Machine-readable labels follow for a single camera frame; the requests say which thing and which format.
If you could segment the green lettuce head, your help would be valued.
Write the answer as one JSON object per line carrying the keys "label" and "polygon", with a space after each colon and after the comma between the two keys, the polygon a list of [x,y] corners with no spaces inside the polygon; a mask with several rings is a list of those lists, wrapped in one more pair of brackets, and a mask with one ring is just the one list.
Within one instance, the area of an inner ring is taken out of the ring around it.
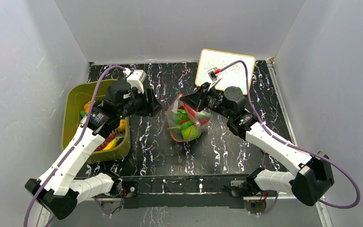
{"label": "green lettuce head", "polygon": [[170,117],[171,121],[177,125],[183,124],[184,121],[190,120],[186,114],[185,109],[183,109],[183,108],[177,109],[176,112],[170,111],[169,117]]}

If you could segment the green chili pepper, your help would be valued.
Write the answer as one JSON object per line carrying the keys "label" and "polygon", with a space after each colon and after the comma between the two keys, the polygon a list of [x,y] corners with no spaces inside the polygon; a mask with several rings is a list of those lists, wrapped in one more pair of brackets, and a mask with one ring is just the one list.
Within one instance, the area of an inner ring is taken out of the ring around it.
{"label": "green chili pepper", "polygon": [[184,121],[183,124],[180,124],[180,125],[177,125],[177,126],[174,126],[174,127],[169,127],[167,128],[168,130],[185,130],[191,126],[194,126],[195,125],[195,122],[189,120],[189,121]]}

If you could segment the clear zip top bag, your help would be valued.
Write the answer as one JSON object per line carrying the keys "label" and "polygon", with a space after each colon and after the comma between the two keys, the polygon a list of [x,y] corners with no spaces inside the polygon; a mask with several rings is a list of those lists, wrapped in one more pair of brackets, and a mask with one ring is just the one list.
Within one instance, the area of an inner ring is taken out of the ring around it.
{"label": "clear zip top bag", "polygon": [[206,111],[197,112],[181,101],[183,94],[178,94],[165,111],[168,128],[176,142],[188,142],[197,139],[207,126],[211,115]]}

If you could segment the light green round fruit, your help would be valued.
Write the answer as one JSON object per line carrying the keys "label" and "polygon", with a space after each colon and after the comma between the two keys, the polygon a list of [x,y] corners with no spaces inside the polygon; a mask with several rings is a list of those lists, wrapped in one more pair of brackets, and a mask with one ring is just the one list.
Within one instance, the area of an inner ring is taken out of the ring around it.
{"label": "light green round fruit", "polygon": [[195,125],[181,130],[181,134],[184,141],[191,141],[199,137],[199,131]]}

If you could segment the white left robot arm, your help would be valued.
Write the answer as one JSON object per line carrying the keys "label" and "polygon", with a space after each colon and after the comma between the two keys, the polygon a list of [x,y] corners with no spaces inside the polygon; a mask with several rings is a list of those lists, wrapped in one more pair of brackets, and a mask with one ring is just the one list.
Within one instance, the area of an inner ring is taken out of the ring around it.
{"label": "white left robot arm", "polygon": [[114,81],[104,98],[92,97],[92,109],[83,117],[74,137],[52,166],[25,188],[57,219],[69,216],[81,202],[100,194],[122,192],[119,178],[100,173],[84,180],[75,177],[93,152],[104,143],[120,120],[132,115],[153,117],[162,108],[154,90],[140,82]]}

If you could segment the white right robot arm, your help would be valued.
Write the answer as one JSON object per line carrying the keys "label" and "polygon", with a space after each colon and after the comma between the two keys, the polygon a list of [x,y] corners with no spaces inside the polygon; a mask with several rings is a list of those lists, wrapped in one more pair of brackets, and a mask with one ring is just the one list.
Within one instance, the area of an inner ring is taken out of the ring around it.
{"label": "white right robot arm", "polygon": [[257,168],[238,186],[232,186],[240,196],[259,196],[264,191],[277,191],[294,195],[307,206],[315,205],[334,184],[330,163],[326,155],[321,158],[294,149],[289,141],[273,134],[248,109],[249,100],[238,87],[228,87],[219,92],[204,83],[196,92],[184,95],[180,100],[199,112],[207,108],[228,119],[232,134],[255,145],[277,159],[287,171],[275,172]]}

